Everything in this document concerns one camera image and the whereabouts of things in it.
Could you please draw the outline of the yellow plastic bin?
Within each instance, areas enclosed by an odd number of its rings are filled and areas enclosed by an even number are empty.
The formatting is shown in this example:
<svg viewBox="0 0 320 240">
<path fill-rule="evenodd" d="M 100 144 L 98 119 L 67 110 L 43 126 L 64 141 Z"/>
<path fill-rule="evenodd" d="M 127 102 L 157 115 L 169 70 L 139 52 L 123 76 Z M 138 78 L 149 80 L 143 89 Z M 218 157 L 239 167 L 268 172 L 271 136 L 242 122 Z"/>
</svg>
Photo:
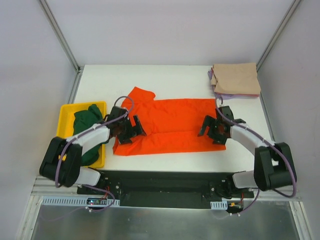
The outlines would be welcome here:
<svg viewBox="0 0 320 240">
<path fill-rule="evenodd" d="M 107 114 L 107 104 L 104 101 L 96 102 L 83 102 L 83 103 L 73 103 L 73 104 L 64 104 L 60 108 L 59 120 L 57 125 L 56 135 L 61 138 L 68 138 L 73 136 L 74 128 L 73 123 L 75 120 L 74 113 L 82 110 L 87 110 L 88 107 L 92 104 L 96 104 L 102 114 L 102 120 Z M 99 158 L 98 160 L 89 165 L 89 167 L 97 169 L 102 168 L 105 165 L 105 144 L 103 143 L 99 149 Z"/>
</svg>

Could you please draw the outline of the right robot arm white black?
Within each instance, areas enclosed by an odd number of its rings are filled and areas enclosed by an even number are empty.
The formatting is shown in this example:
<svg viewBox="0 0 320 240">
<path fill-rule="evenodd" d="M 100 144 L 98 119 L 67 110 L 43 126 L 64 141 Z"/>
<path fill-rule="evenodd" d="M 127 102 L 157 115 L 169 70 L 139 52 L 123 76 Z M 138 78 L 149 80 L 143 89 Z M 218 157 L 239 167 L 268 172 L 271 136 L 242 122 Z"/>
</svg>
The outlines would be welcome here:
<svg viewBox="0 0 320 240">
<path fill-rule="evenodd" d="M 253 155 L 253 170 L 236 172 L 225 184 L 225 192 L 237 197 L 243 188 L 275 191 L 287 198 L 297 194 L 297 174 L 290 146 L 268 141 L 241 118 L 235 119 L 229 106 L 215 109 L 216 117 L 206 115 L 198 136 L 207 136 L 224 146 L 228 139 L 240 143 Z"/>
</svg>

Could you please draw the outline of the folded tan t-shirt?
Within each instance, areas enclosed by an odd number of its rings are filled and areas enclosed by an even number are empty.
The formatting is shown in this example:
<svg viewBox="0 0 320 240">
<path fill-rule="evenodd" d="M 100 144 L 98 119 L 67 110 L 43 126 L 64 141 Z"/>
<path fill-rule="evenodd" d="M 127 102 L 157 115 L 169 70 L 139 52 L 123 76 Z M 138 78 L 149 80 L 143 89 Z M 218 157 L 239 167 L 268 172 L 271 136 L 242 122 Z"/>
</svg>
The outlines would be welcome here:
<svg viewBox="0 0 320 240">
<path fill-rule="evenodd" d="M 215 91 L 231 95 L 257 95 L 261 93 L 256 64 L 214 64 Z"/>
</svg>

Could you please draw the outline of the aluminium frame post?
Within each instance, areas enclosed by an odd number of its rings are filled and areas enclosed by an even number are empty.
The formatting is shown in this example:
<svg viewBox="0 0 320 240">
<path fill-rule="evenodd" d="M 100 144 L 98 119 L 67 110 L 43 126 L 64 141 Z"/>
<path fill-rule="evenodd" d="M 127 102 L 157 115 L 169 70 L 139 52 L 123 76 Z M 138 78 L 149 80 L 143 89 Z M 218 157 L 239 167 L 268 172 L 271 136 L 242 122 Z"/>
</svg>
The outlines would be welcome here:
<svg viewBox="0 0 320 240">
<path fill-rule="evenodd" d="M 55 18 L 55 15 L 53 13 L 53 11 L 51 10 L 51 7 L 49 6 L 49 3 L 47 0 L 38 0 L 37 1 L 46 17 L 46 19 L 48 20 L 60 46 L 62 47 L 68 61 L 70 62 L 70 64 L 72 65 L 72 67 L 74 68 L 75 72 L 78 74 L 81 72 L 82 68 L 79 65 L 78 61 L 75 58 L 75 55 L 72 52 L 72 49 L 70 47 L 70 45 L 68 44 L 60 26 L 58 21 Z"/>
<path fill-rule="evenodd" d="M 270 55 L 271 51 L 275 47 L 281 34 L 286 29 L 288 23 L 290 22 L 290 20 L 292 19 L 292 17 L 294 16 L 295 12 L 297 11 L 297 9 L 299 8 L 299 6 L 301 5 L 302 2 L 303 2 L 302 0 L 293 0 L 291 2 L 289 8 L 285 12 L 283 18 L 281 19 L 279 25 L 277 26 L 275 32 L 273 33 L 271 39 L 269 40 L 267 46 L 265 47 L 261 57 L 259 58 L 259 60 L 256 64 L 256 71 L 257 72 L 259 72 L 259 70 L 261 69 L 262 65 L 266 61 L 267 57 Z"/>
</svg>

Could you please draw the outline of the right aluminium frame post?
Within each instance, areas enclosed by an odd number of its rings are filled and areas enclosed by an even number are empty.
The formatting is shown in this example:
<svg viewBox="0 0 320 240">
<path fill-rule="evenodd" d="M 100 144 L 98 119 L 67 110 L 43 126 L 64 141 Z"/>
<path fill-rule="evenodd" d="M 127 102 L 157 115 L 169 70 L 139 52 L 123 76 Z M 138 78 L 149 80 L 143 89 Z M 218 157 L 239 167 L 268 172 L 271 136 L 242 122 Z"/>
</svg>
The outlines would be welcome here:
<svg viewBox="0 0 320 240">
<path fill-rule="evenodd" d="M 281 19 L 279 25 L 277 26 L 275 32 L 273 33 L 271 39 L 269 40 L 267 46 L 265 47 L 261 57 L 259 58 L 259 60 L 256 64 L 256 71 L 257 72 L 259 72 L 259 70 L 261 69 L 262 65 L 266 61 L 267 57 L 270 55 L 271 51 L 275 47 L 281 34 L 286 29 L 288 23 L 290 22 L 290 20 L 292 19 L 292 17 L 294 16 L 295 12 L 297 11 L 297 9 L 299 8 L 299 6 L 301 5 L 302 2 L 303 2 L 302 0 L 293 0 L 291 2 L 289 8 L 285 12 L 283 18 Z"/>
</svg>

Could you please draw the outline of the green t-shirt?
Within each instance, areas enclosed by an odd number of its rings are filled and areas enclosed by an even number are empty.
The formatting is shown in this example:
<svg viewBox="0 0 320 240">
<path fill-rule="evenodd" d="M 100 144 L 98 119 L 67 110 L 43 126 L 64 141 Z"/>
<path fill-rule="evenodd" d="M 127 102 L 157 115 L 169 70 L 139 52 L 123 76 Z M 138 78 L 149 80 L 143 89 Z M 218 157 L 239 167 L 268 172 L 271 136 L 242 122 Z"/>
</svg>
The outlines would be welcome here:
<svg viewBox="0 0 320 240">
<path fill-rule="evenodd" d="M 73 135 L 79 134 L 89 129 L 93 124 L 103 119 L 102 113 L 96 104 L 92 104 L 87 110 L 81 110 L 74 113 Z M 88 150 L 81 157 L 81 166 L 86 167 L 94 164 L 100 157 L 99 149 L 102 143 Z"/>
</svg>

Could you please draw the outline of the folded lavender t-shirt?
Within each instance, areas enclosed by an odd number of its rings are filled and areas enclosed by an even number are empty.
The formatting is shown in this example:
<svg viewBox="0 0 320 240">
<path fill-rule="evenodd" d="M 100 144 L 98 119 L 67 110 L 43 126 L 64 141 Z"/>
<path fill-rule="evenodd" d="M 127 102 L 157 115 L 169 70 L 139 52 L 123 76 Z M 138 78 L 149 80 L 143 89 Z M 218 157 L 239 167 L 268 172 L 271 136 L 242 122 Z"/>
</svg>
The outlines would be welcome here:
<svg viewBox="0 0 320 240">
<path fill-rule="evenodd" d="M 230 99 L 235 99 L 235 98 L 240 98 L 240 95 L 236 95 L 236 94 L 226 94 L 226 93 L 218 93 L 216 92 L 216 76 L 214 74 L 214 68 L 211 67 L 210 70 L 207 72 L 208 77 L 209 77 L 209 81 L 210 81 L 210 85 L 212 86 L 213 89 L 213 94 L 215 96 L 218 96 L 219 98 L 222 98 L 224 100 L 230 100 Z"/>
</svg>

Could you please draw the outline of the folded pink t-shirt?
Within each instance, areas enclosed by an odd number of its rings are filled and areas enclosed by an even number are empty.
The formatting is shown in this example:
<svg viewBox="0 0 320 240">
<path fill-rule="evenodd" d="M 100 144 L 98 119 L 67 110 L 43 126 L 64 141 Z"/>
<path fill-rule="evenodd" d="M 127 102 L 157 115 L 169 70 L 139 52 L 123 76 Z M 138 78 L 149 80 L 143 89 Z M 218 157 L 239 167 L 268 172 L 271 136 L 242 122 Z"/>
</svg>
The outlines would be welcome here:
<svg viewBox="0 0 320 240">
<path fill-rule="evenodd" d="M 247 96 L 248 98 L 259 98 L 260 97 L 260 94 L 249 94 L 248 96 Z"/>
</svg>

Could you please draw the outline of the left aluminium frame post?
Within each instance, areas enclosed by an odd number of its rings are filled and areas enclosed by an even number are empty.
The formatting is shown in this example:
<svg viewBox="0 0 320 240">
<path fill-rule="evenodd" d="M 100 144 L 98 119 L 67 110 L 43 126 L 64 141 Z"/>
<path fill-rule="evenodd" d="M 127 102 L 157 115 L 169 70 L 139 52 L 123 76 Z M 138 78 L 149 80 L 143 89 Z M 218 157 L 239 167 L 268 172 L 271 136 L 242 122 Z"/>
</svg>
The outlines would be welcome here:
<svg viewBox="0 0 320 240">
<path fill-rule="evenodd" d="M 46 19 L 48 20 L 60 46 L 62 47 L 68 61 L 70 62 L 70 64 L 72 65 L 72 67 L 74 68 L 75 72 L 78 74 L 81 72 L 82 68 L 79 65 L 78 61 L 75 58 L 75 55 L 72 52 L 72 49 L 70 47 L 70 45 L 68 44 L 60 26 L 58 21 L 55 18 L 55 15 L 53 13 L 53 11 L 51 10 L 51 7 L 49 6 L 49 3 L 47 0 L 38 0 L 37 1 L 46 17 Z"/>
</svg>

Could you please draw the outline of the orange t-shirt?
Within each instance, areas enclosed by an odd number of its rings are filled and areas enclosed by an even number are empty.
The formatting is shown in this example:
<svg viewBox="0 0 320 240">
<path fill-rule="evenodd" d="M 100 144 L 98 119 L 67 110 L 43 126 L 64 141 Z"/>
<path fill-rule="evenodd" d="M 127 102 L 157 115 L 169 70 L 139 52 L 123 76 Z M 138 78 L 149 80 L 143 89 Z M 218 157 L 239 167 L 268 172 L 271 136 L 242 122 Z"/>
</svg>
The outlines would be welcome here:
<svg viewBox="0 0 320 240">
<path fill-rule="evenodd" d="M 226 150 L 208 136 L 199 136 L 205 116 L 215 117 L 213 98 L 156 99 L 152 91 L 134 87 L 122 102 L 131 109 L 129 119 L 138 116 L 145 135 L 132 138 L 131 143 L 115 141 L 113 154 L 136 156 L 167 153 L 215 152 Z"/>
</svg>

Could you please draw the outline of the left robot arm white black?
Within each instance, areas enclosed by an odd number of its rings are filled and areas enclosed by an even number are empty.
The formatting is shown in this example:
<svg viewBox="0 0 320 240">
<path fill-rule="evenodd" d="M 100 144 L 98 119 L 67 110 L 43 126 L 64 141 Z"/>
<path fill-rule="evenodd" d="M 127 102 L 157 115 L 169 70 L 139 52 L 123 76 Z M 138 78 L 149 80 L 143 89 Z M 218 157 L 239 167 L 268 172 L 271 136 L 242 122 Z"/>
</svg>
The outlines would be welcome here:
<svg viewBox="0 0 320 240">
<path fill-rule="evenodd" d="M 68 138 L 54 137 L 46 150 L 39 174 L 54 181 L 57 188 L 88 185 L 94 194 L 102 194 L 106 183 L 102 180 L 101 173 L 82 166 L 82 156 L 114 137 L 120 144 L 130 144 L 132 138 L 145 136 L 139 117 L 134 115 L 132 124 L 129 112 L 125 108 L 114 106 L 106 120 L 99 120 L 88 129 Z"/>
</svg>

